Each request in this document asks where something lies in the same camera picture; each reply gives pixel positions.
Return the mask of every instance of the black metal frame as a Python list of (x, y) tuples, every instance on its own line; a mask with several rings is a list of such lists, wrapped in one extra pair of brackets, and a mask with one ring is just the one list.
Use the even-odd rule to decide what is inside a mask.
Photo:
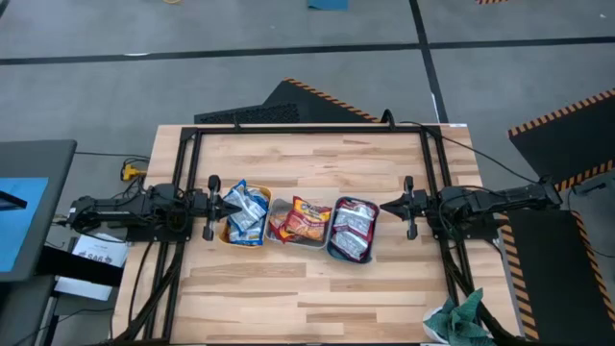
[[(326, 126), (319, 124), (307, 126), (240, 126), (239, 124), (235, 123), (234, 126), (215, 128), (184, 127), (182, 128), (180, 143), (178, 147), (178, 154), (175, 161), (173, 185), (175, 185), (175, 187), (180, 187), (180, 177), (182, 176), (182, 170), (185, 162), (185, 151), (189, 140), (192, 139), (194, 141), (194, 144), (188, 167), (187, 184), (185, 187), (186, 190), (191, 190), (195, 187), (194, 185), (197, 173), (196, 170), (201, 150), (201, 142), (204, 135), (251, 134), (417, 134), (419, 135), (421, 141), (421, 148), (425, 161), (430, 194), (432, 196), (435, 196), (438, 191), (438, 186), (431, 157), (431, 149), (429, 144), (430, 137), (428, 136), (429, 134), (433, 134), (436, 135), (431, 136), (431, 138), (435, 141), (435, 149), (438, 156), (438, 163), (441, 170), (443, 184), (444, 186), (452, 185), (451, 173), (449, 171), (446, 153), (444, 150), (444, 142), (442, 137), (438, 136), (441, 134), (439, 126), (397, 126), (392, 119), (392, 116), (384, 117), (383, 122), (387, 122), (387, 124), (382, 124), (380, 126)], [(446, 233), (433, 230), (433, 235), (438, 239), (438, 242), (440, 244), (440, 254), (442, 256), (449, 296), (456, 304), (458, 304), (458, 296), (455, 284), (458, 284), (461, 290), (466, 295), (474, 291), (474, 283), (470, 270), (470, 262), (468, 260), (468, 254), (464, 241), (463, 239), (458, 240), (455, 247), (460, 264), (459, 268), (455, 264), (453, 256), (451, 255), (451, 249), (449, 248), (449, 239), (447, 238)], [(129, 326), (129, 330), (122, 334), (129, 334), (129, 336), (125, 337), (124, 340), (134, 340), (136, 334), (138, 333), (138, 329), (140, 329), (143, 323), (145, 323), (143, 339), (127, 341), (127, 344), (168, 344), (170, 341), (180, 281), (179, 272), (181, 270), (181, 263), (184, 257), (185, 244), (183, 242), (179, 242), (176, 244), (175, 255), (172, 259), (172, 262), (169, 265), (169, 268), (167, 269), (166, 273), (162, 275), (166, 262), (168, 246), (168, 242), (163, 242), (160, 244), (155, 277), (152, 286), (152, 296), (143, 306), (143, 309), (136, 317), (134, 324)], [(168, 286), (169, 294), (164, 315), (162, 336), (161, 338), (152, 338), (158, 302), (162, 293)], [(487, 327), (492, 332), (494, 337), (512, 339), (513, 336), (506, 332), (500, 326), (497, 320), (495, 320), (495, 318), (489, 313), (489, 311), (484, 305), (480, 305), (478, 316), (485, 323), (485, 327)]]

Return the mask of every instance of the snack bag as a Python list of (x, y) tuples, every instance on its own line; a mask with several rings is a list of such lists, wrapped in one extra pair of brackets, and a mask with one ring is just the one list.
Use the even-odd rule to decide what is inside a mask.
[(288, 210), (277, 210), (269, 215), (269, 228), (276, 238), (281, 240), (282, 243), (287, 241), (297, 241), (301, 239), (300, 235), (293, 235), (286, 231), (286, 217), (288, 216)]
[(360, 201), (337, 204), (332, 227), (332, 245), (350, 260), (362, 260), (374, 237), (376, 211)]
[(259, 246), (262, 245), (262, 226), (264, 218), (250, 226), (243, 234), (229, 222), (229, 242), (232, 244)]
[(246, 181), (241, 180), (224, 196), (225, 202), (241, 207), (240, 212), (229, 216), (230, 224), (239, 231), (240, 235), (244, 235), (252, 225), (267, 214), (266, 197), (259, 192), (259, 195), (256, 195), (252, 191), (246, 187)]
[(323, 241), (325, 228), (331, 218), (331, 208), (316, 207), (303, 199), (293, 198), (293, 209), (286, 217), (286, 231), (310, 239)]
[(331, 238), (335, 247), (353, 260), (361, 260), (369, 243), (352, 232), (335, 232)]
[(333, 227), (337, 231), (349, 231), (371, 241), (372, 222), (376, 212), (360, 202), (342, 201), (335, 213)]

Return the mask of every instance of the yellow connector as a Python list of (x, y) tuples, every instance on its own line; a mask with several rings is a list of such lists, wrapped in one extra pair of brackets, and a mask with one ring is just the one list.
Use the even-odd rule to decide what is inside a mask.
[(138, 170), (133, 165), (128, 163), (122, 169), (122, 181), (129, 182), (134, 177), (142, 176), (145, 174), (147, 174), (147, 171)]

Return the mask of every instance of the white paper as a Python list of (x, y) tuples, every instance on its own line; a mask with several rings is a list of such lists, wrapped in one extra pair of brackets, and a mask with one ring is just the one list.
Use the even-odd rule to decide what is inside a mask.
[[(119, 241), (119, 239), (110, 235), (97, 234), (96, 236), (107, 240)], [(126, 243), (103, 241), (91, 236), (81, 236), (77, 241), (77, 245), (75, 245), (73, 255), (121, 267), (128, 256), (128, 245)], [(56, 291), (106, 301), (111, 294), (111, 287), (62, 277), (56, 284)]]

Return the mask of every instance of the orange container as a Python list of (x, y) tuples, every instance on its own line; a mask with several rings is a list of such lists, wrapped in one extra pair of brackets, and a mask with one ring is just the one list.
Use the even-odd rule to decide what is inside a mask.
[[(271, 201), (272, 201), (272, 196), (271, 196), (271, 191), (264, 186), (258, 186), (258, 185), (247, 185), (247, 187), (251, 187), (251, 188), (257, 188), (260, 190), (260, 192), (267, 196), (267, 198), (269, 199), (269, 203), (267, 204), (267, 215), (265, 216), (265, 223), (263, 225), (263, 231), (261, 232), (261, 240), (263, 240), (263, 244), (264, 244), (264, 226), (267, 225), (267, 222), (269, 222), (269, 211), (271, 210)], [(220, 239), (220, 241), (225, 244), (225, 245), (231, 245), (231, 246), (236, 246), (236, 247), (240, 247), (243, 249), (258, 249), (260, 248), (262, 245), (260, 246), (249, 246), (249, 245), (241, 245), (241, 244), (233, 244), (231, 242), (229, 242), (229, 223), (225, 222), (224, 223), (224, 230), (222, 231), (222, 233), (220, 233), (218, 235), (218, 239)]]

